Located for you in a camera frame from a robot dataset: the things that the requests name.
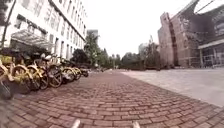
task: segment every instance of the brick building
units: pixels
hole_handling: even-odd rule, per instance
[[[199,0],[192,0],[172,18],[161,16],[158,31],[162,66],[201,67],[221,65],[224,55],[224,6],[195,14]]]

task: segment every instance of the bicycle wheel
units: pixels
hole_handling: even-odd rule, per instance
[[[48,68],[49,84],[51,87],[57,88],[62,85],[63,75],[59,66],[51,65]]]
[[[12,76],[19,84],[19,91],[21,94],[28,94],[32,89],[32,81],[30,75],[27,73],[28,69],[21,66],[16,66],[12,70]]]
[[[62,72],[68,75],[69,82],[73,82],[75,80],[76,74],[72,71],[72,69],[65,68]]]
[[[33,90],[34,91],[38,91],[40,89],[41,86],[41,77],[38,74],[37,69],[33,68],[33,67],[28,67],[29,69],[29,73],[32,75],[32,86],[33,86]]]
[[[10,100],[13,97],[13,92],[9,87],[9,80],[5,79],[5,70],[3,70],[0,67],[0,76],[1,76],[1,80],[0,80],[0,97],[3,100]]]
[[[47,76],[47,71],[42,67],[39,67],[38,69],[40,70],[42,75],[40,89],[45,90],[49,85],[49,78]]]
[[[74,72],[76,74],[75,80],[79,80],[81,78],[81,76],[82,76],[82,73],[81,73],[80,69],[73,68],[73,70],[74,70]]]
[[[0,97],[3,100],[10,100],[13,97],[13,93],[6,81],[0,81]]]

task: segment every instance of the window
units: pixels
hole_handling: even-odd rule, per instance
[[[32,26],[32,24],[29,24],[27,29],[29,32],[34,33],[35,28]]]
[[[67,28],[67,39],[69,39],[69,32],[70,32],[70,26],[68,24],[68,28]]]
[[[53,44],[53,40],[54,40],[54,35],[50,34],[50,37],[49,37],[49,41],[50,41],[50,43]]]
[[[56,10],[53,10],[52,11],[52,15],[51,15],[51,20],[50,20],[50,26],[51,26],[51,28],[55,28],[55,22],[56,22],[56,15],[57,15],[57,12],[56,12]]]
[[[62,25],[62,28],[61,28],[61,35],[62,36],[64,35],[64,32],[65,32],[65,19],[63,19],[63,25]]]
[[[71,55],[71,57],[72,57],[72,46],[70,47],[70,55]]]
[[[23,6],[24,8],[27,8],[28,5],[29,5],[29,3],[30,3],[30,0],[23,0],[23,2],[22,2],[22,6]]]
[[[66,59],[69,59],[69,45],[67,44],[67,48],[66,48]]]
[[[60,20],[61,20],[61,15],[59,15],[59,13],[57,13],[57,20],[56,20],[56,25],[55,25],[55,28],[56,30],[58,31],[58,28],[59,28],[59,23],[60,23]]]
[[[33,8],[34,15],[39,16],[40,10],[43,4],[44,4],[44,0],[35,0],[34,8]]]
[[[64,1],[64,3],[63,3],[63,7],[65,7],[65,5],[66,5],[66,2],[67,2],[67,0],[65,0],[65,1]]]
[[[76,19],[77,19],[77,11],[75,11],[75,22],[76,22]]]
[[[83,30],[83,34],[85,35],[86,32],[86,26],[84,25],[84,30]]]
[[[68,4],[68,9],[67,9],[67,13],[69,13],[69,11],[70,11],[71,4],[72,4],[72,1],[69,1],[69,4]]]
[[[61,52],[60,52],[60,57],[63,55],[63,50],[64,50],[64,41],[61,42]]]
[[[73,19],[73,17],[74,17],[74,11],[75,11],[75,7],[73,6],[73,8],[72,8],[72,15],[71,15],[71,18]]]
[[[78,18],[77,18],[77,25],[79,25],[79,15],[78,15]]]
[[[48,21],[50,20],[52,10],[53,10],[53,7],[48,3],[48,8],[47,8],[47,11],[46,11],[46,15],[44,17],[44,21],[46,23],[48,23]]]
[[[80,28],[81,27],[81,18],[79,19],[79,24],[78,25],[79,25],[79,28]]]
[[[72,42],[73,29],[71,28],[70,41]]]
[[[58,52],[58,38],[56,38],[55,44],[54,44],[54,53],[57,54],[57,52]]]
[[[76,45],[76,46],[78,46],[78,40],[79,40],[78,38],[79,38],[79,37],[78,37],[78,34],[76,33],[76,38],[75,38],[75,42],[76,42],[75,45]]]
[[[75,44],[75,38],[76,38],[76,35],[75,35],[75,31],[74,31],[74,35],[73,35],[73,44]]]
[[[18,29],[20,29],[21,24],[22,24],[22,20],[20,20],[20,19],[17,18],[16,19],[16,23],[15,23],[15,27],[18,28]]]

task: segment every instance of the tree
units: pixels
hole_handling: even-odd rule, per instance
[[[115,65],[118,67],[120,67],[120,65],[121,65],[121,57],[119,54],[116,55]]]
[[[88,56],[82,49],[76,49],[70,60],[81,64],[88,63]]]
[[[4,26],[6,24],[5,21],[5,13],[8,9],[7,3],[11,2],[12,0],[0,0],[0,26]]]
[[[107,68],[108,67],[108,54],[107,50],[104,48],[100,50],[100,54],[98,55],[98,63],[101,67]]]
[[[93,32],[88,33],[86,36],[86,45],[84,50],[89,57],[92,66],[97,63],[97,57],[100,53],[100,48],[97,44],[98,37],[99,36],[96,36]]]

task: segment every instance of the awning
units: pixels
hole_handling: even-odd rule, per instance
[[[19,32],[13,33],[11,39],[29,46],[36,46],[49,50],[54,47],[54,44],[50,43],[43,37],[37,36],[34,33],[29,32],[28,30],[21,30]]]

